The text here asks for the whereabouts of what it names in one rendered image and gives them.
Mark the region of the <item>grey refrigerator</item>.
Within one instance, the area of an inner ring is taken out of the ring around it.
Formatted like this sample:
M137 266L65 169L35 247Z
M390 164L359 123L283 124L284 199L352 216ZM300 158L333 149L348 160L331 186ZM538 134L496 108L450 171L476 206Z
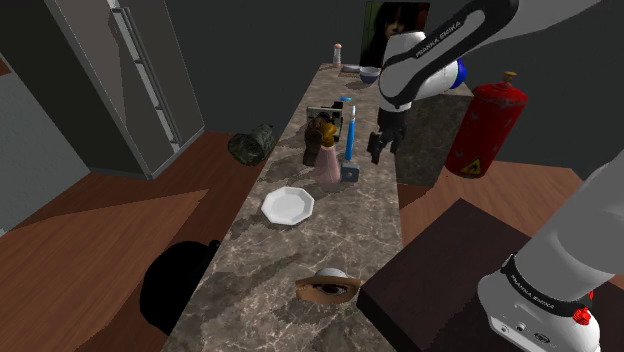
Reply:
M154 179L204 122L165 0L44 0L102 104L76 141L92 172Z

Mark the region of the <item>dark portrait wall picture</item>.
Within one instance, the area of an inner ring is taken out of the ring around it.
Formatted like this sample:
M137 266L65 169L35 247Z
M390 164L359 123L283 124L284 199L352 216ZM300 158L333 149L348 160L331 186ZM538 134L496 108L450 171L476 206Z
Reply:
M425 2L372 2L365 11L360 66L381 68L389 38L409 31L423 31L430 4Z

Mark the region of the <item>red gas cylinder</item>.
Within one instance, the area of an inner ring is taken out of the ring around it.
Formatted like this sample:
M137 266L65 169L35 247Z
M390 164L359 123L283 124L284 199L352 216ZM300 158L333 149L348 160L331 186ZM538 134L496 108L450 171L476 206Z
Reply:
M460 177L483 177L527 104L527 95L503 80L475 87L461 126L448 153L445 168Z

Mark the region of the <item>pink spray bottle brown trigger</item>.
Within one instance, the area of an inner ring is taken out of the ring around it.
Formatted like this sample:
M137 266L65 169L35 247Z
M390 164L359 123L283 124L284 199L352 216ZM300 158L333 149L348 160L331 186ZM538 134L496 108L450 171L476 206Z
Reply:
M337 128L324 122L320 126L321 145L315 159L314 177L322 186L330 186L340 181L340 167L335 151L334 133Z

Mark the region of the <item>green camouflage bag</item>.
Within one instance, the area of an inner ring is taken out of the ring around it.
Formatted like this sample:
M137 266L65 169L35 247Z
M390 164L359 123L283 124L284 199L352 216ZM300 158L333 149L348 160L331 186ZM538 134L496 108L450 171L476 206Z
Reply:
M273 126L263 123L249 134L237 133L228 142L228 151L245 166L256 166L265 160L275 147Z

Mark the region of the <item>blue round vessel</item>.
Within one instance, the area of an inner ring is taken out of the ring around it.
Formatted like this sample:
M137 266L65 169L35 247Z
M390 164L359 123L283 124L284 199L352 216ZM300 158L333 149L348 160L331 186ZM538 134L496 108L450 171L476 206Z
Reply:
M457 75L456 75L456 79L453 83L453 85L451 86L451 89L455 89L457 87L459 87L466 79L466 75L467 75L467 71L466 68L463 64L463 61L461 58L459 58L457 61Z

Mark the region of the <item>blue brush grey base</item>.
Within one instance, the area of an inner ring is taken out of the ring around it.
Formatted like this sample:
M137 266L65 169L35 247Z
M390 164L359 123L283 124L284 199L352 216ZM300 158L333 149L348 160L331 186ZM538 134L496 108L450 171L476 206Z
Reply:
M345 160L340 166L341 180L343 182L357 182L360 175L360 166L352 162L353 147L355 142L356 107L351 108L348 134L345 148Z

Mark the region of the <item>white octagonal plate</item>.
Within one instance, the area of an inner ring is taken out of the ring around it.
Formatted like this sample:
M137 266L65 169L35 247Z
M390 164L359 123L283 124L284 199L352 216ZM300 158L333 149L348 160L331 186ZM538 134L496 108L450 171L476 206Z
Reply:
M261 211L273 224L294 226L311 216L314 203L305 189L284 186L266 195Z

